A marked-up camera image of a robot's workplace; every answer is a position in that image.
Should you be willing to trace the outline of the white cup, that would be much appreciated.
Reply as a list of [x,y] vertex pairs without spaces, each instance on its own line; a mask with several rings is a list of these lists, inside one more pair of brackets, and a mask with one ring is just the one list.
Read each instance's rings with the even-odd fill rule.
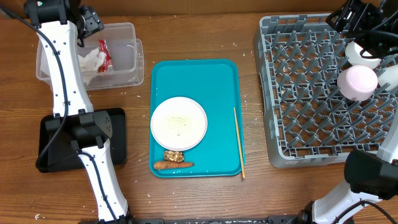
[[387,91],[391,91],[398,85],[398,65],[393,65],[384,69],[384,72],[378,76],[379,86],[383,86],[386,83],[389,86],[386,88]]

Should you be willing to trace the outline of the white tissue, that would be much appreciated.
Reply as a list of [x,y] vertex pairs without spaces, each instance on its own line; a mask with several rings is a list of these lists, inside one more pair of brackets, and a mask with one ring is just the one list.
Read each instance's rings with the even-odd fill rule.
[[100,52],[98,47],[84,57],[79,55],[78,59],[80,63],[80,70],[82,72],[98,73],[98,69],[104,64],[105,58],[106,54],[104,52]]

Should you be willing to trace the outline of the pink white bowl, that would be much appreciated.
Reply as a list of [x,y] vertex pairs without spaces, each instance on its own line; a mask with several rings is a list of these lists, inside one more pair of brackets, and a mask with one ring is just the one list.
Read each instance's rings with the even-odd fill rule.
[[378,85],[376,73],[364,65],[354,65],[343,70],[337,79],[341,94],[353,101],[369,99]]

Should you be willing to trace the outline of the red snack wrapper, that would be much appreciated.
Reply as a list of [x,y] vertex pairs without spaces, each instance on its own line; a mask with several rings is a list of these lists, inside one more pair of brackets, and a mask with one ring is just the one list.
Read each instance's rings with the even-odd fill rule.
[[103,64],[99,67],[98,72],[113,72],[114,71],[114,63],[112,61],[108,45],[105,40],[99,40],[99,52],[104,53],[104,61]]

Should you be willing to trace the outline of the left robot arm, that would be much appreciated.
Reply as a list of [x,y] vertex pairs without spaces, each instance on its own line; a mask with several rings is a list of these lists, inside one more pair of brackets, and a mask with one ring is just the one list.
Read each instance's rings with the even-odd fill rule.
[[99,223],[132,223],[111,158],[111,117],[93,109],[77,54],[82,40],[104,25],[79,1],[27,1],[24,10],[45,51],[53,91],[53,118],[45,122],[49,140],[36,168],[46,173],[80,161],[95,195]]

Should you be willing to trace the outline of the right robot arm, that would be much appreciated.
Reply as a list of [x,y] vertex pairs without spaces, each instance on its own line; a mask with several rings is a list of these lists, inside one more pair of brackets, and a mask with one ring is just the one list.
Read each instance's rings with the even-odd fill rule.
[[[385,58],[397,53],[397,1],[383,0],[378,7],[346,1],[326,23],[361,46],[360,56]],[[345,162],[344,179],[323,198],[310,202],[292,223],[352,223],[353,216],[370,205],[395,220],[380,206],[397,195],[397,120],[394,119],[376,154],[353,150]]]

